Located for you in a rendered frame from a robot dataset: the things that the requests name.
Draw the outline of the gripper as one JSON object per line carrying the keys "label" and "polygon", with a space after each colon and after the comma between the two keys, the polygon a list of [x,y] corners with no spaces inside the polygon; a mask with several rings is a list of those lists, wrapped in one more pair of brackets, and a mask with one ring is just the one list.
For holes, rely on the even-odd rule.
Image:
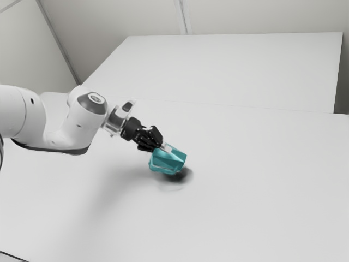
{"label": "gripper", "polygon": [[171,153],[172,148],[164,141],[164,138],[156,126],[146,129],[141,121],[135,117],[130,117],[124,125],[121,138],[126,141],[137,143],[137,149],[145,152],[153,152],[160,149],[166,153]]}

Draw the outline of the teal faceted mug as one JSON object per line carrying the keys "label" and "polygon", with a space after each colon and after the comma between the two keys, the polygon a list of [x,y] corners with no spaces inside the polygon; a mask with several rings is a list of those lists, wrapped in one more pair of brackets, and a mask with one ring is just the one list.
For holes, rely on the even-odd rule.
{"label": "teal faceted mug", "polygon": [[164,142],[152,152],[148,166],[153,172],[175,175],[183,169],[186,158],[187,154]]}

